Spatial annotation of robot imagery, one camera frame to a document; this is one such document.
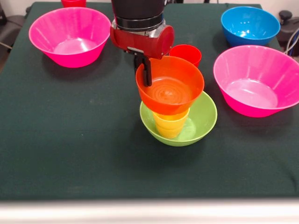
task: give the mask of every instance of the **bowl rim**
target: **bowl rim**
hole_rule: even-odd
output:
[[[274,107],[274,108],[267,108],[267,107],[258,107],[258,106],[252,106],[252,105],[248,105],[248,104],[245,104],[244,102],[240,101],[240,100],[237,100],[235,99],[234,97],[232,97],[230,94],[228,94],[228,92],[222,87],[222,85],[220,85],[219,83],[219,80],[217,79],[216,75],[215,75],[215,67],[216,67],[216,64],[217,62],[220,60],[220,58],[230,52],[230,51],[234,51],[235,49],[238,49],[238,48],[245,48],[245,49],[249,49],[249,48],[263,48],[263,49],[266,49],[266,50],[269,50],[269,51],[272,51],[273,53],[275,54],[280,54],[280,55],[283,55],[285,57],[287,57],[287,60],[291,60],[293,61],[293,63],[296,63],[299,67],[299,63],[297,61],[295,61],[295,59],[289,57],[288,55],[284,54],[283,52],[279,51],[279,50],[276,50],[276,49],[273,49],[273,48],[269,48],[269,47],[265,47],[265,46],[260,46],[260,45],[241,45],[241,46],[237,46],[237,47],[233,47],[233,48],[230,48],[230,49],[227,49],[226,51],[222,52],[218,57],[217,59],[215,60],[214,62],[214,66],[213,66],[213,74],[214,74],[214,79],[216,81],[216,83],[218,84],[219,88],[221,91],[225,92],[228,96],[230,96],[231,98],[233,98],[235,101],[239,102],[239,103],[242,103],[246,106],[250,106],[250,107],[253,107],[253,108],[257,108],[257,109],[262,109],[262,110],[283,110],[283,109],[286,109],[286,108],[289,108],[289,107],[292,107],[292,106],[295,106],[296,104],[299,103],[299,99],[291,104],[291,105],[288,105],[288,106],[282,106],[282,107]]]
[[[168,57],[175,58],[175,60],[183,60],[183,61],[185,61],[186,63],[189,63],[189,64],[191,64],[192,66],[195,67],[194,64],[192,64],[191,62],[189,62],[189,61],[187,61],[187,60],[185,60],[185,59],[183,59],[183,58],[180,58],[180,57],[175,57],[175,56],[168,56],[168,55],[165,55],[165,56],[162,57],[161,60],[163,60],[163,58],[168,58]],[[148,94],[146,94],[146,92],[143,91],[143,89],[142,89],[141,86],[139,85],[139,83],[138,83],[138,81],[137,81],[137,75],[136,75],[136,74],[137,74],[137,71],[140,69],[141,66],[142,66],[142,64],[139,65],[139,67],[137,68],[137,70],[136,70],[136,72],[135,72],[135,82],[136,82],[138,91],[141,91],[147,98],[150,98],[150,99],[153,100],[155,103],[158,103],[158,104],[161,104],[161,105],[171,105],[171,106],[185,105],[185,104],[188,104],[188,103],[192,102],[193,100],[196,100],[196,99],[201,95],[201,93],[204,91],[205,84],[206,84],[206,83],[205,83],[204,76],[203,76],[203,74],[201,73],[201,71],[199,70],[199,68],[195,67],[195,68],[199,71],[201,80],[202,80],[202,82],[203,82],[203,86],[202,86],[202,89],[200,90],[199,95],[196,96],[196,97],[194,97],[194,98],[192,98],[192,99],[190,99],[188,102],[185,102],[185,103],[179,103],[179,104],[167,104],[167,103],[162,103],[162,102],[160,102],[160,101],[158,101],[158,100],[153,99],[153,98],[150,97]]]
[[[232,33],[232,32],[229,31],[229,29],[227,29],[226,26],[223,24],[223,16],[224,16],[228,11],[236,10],[236,9],[239,9],[239,8],[247,8],[247,9],[252,9],[252,10],[256,10],[256,11],[263,11],[264,13],[270,15],[272,18],[275,19],[275,21],[276,21],[277,24],[278,24],[278,29],[277,29],[277,31],[276,31],[275,34],[273,34],[273,35],[270,35],[270,36],[265,37],[265,38],[258,38],[258,39],[250,38],[250,37],[242,37],[242,36],[239,36],[239,35],[237,35],[237,34]],[[275,16],[273,16],[271,13],[269,13],[269,12],[267,12],[267,11],[261,9],[261,8],[256,8],[256,7],[252,7],[252,6],[237,6],[237,7],[233,7],[233,8],[230,8],[230,9],[226,10],[226,11],[225,11],[224,13],[222,13],[222,15],[221,15],[221,24],[222,24],[222,26],[225,28],[225,30],[228,31],[230,34],[232,34],[232,35],[234,35],[234,36],[236,36],[236,37],[242,38],[242,39],[244,39],[244,40],[252,40],[252,41],[263,41],[263,40],[271,39],[271,38],[275,37],[275,36],[279,33],[279,31],[280,31],[280,23],[279,23],[278,19],[277,19]]]
[[[28,32],[30,42],[31,42],[37,49],[39,49],[40,51],[42,51],[42,52],[44,52],[44,53],[49,53],[49,54],[52,54],[52,55],[64,55],[64,56],[65,56],[65,55],[79,55],[79,54],[83,54],[83,53],[92,51],[92,50],[98,48],[99,46],[101,46],[102,44],[104,44],[104,43],[108,40],[108,38],[109,38],[109,36],[110,36],[110,32],[108,32],[107,36],[104,38],[104,40],[103,40],[100,44],[97,44],[97,46],[95,46],[95,47],[89,49],[88,51],[81,52],[81,53],[56,54],[56,53],[54,53],[54,52],[51,52],[51,51],[48,51],[48,50],[44,50],[44,49],[38,47],[38,46],[34,43],[34,41],[32,41],[32,37],[31,37],[31,35],[32,35],[32,34],[31,34],[31,32],[32,32],[32,28],[33,28],[33,26],[35,25],[35,23],[37,23],[40,19],[42,19],[43,17],[45,17],[45,16],[47,16],[47,15],[49,15],[49,14],[55,13],[55,12],[57,12],[57,11],[74,10],[74,9],[83,9],[83,10],[86,10],[86,11],[94,11],[94,12],[97,12],[98,14],[102,15],[103,18],[105,18],[105,20],[108,21],[109,24],[110,24],[110,26],[111,26],[111,21],[109,20],[109,18],[108,18],[105,14],[103,14],[102,12],[100,12],[100,11],[98,11],[98,10],[95,10],[95,9],[93,9],[93,8],[87,8],[87,7],[64,7],[64,8],[58,8],[58,9],[54,9],[54,10],[52,10],[52,11],[49,11],[49,12],[47,12],[47,13],[41,15],[40,17],[38,17],[38,18],[31,24],[31,26],[30,26],[30,28],[29,28],[29,32]]]
[[[169,141],[169,142],[187,143],[187,142],[192,142],[192,141],[200,140],[200,139],[202,139],[203,137],[205,137],[207,134],[209,134],[209,133],[211,132],[211,130],[215,127],[215,124],[216,124],[216,122],[217,122],[217,118],[218,118],[217,107],[216,107],[216,104],[215,104],[215,102],[213,101],[213,99],[212,99],[206,92],[204,92],[204,91],[202,91],[201,94],[205,95],[205,97],[207,97],[207,98],[210,100],[211,104],[213,105],[213,108],[214,108],[214,111],[215,111],[215,119],[214,119],[214,122],[213,122],[213,124],[211,125],[211,127],[208,129],[208,131],[206,131],[205,134],[203,134],[203,135],[201,135],[201,136],[199,136],[199,137],[196,137],[196,138],[193,138],[193,139],[189,139],[189,140],[181,141],[181,140],[168,139],[168,138],[165,138],[165,137],[163,137],[163,136],[161,136],[161,135],[159,135],[159,134],[154,133],[152,130],[150,130],[150,129],[148,128],[147,124],[145,123],[145,121],[144,121],[143,118],[142,118],[142,115],[141,115],[142,105],[146,106],[146,105],[143,103],[143,101],[141,101],[140,106],[139,106],[139,114],[140,114],[141,121],[142,121],[142,123],[144,124],[144,126],[146,127],[146,129],[147,129],[151,134],[153,134],[154,136],[157,136],[157,137],[160,138],[160,139],[163,139],[163,140],[166,140],[166,141]]]

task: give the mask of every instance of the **plastic bowl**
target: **plastic bowl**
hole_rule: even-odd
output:
[[[222,14],[221,23],[229,44],[266,45],[280,31],[279,21],[254,7],[234,7]]]
[[[57,64],[79,68],[99,57],[110,26],[110,20],[97,10],[60,8],[39,17],[30,27],[29,39]]]
[[[152,111],[141,102],[140,117],[149,133],[158,141],[169,146],[188,146],[205,137],[215,126],[217,120],[217,108],[214,101],[205,92],[194,101],[190,108],[183,130],[174,139],[167,139],[161,136]]]
[[[141,100],[153,112],[174,115],[189,109],[204,89],[204,78],[192,63],[174,56],[150,59],[152,86],[143,85],[143,64],[136,71]]]
[[[231,48],[216,59],[214,77],[227,104],[249,117],[266,117],[299,102],[299,63],[278,50]]]

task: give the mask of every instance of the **green bowl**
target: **green bowl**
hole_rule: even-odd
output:
[[[153,113],[143,102],[140,104],[140,117],[149,133],[160,142],[169,146],[188,146],[205,137],[213,129],[217,120],[217,108],[210,96],[202,92],[191,106],[182,132],[174,139],[167,139],[159,134]]]

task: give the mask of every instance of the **blue bowl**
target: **blue bowl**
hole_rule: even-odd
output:
[[[254,7],[234,7],[221,16],[229,44],[266,45],[280,30],[279,21],[270,13]]]

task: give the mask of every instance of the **pink bowl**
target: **pink bowl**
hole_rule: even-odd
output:
[[[99,57],[110,26],[110,20],[97,10],[60,8],[39,17],[30,27],[29,39],[57,64],[79,68]]]
[[[299,103],[299,64],[278,50],[245,45],[223,52],[214,77],[227,104],[249,117],[266,117]]]

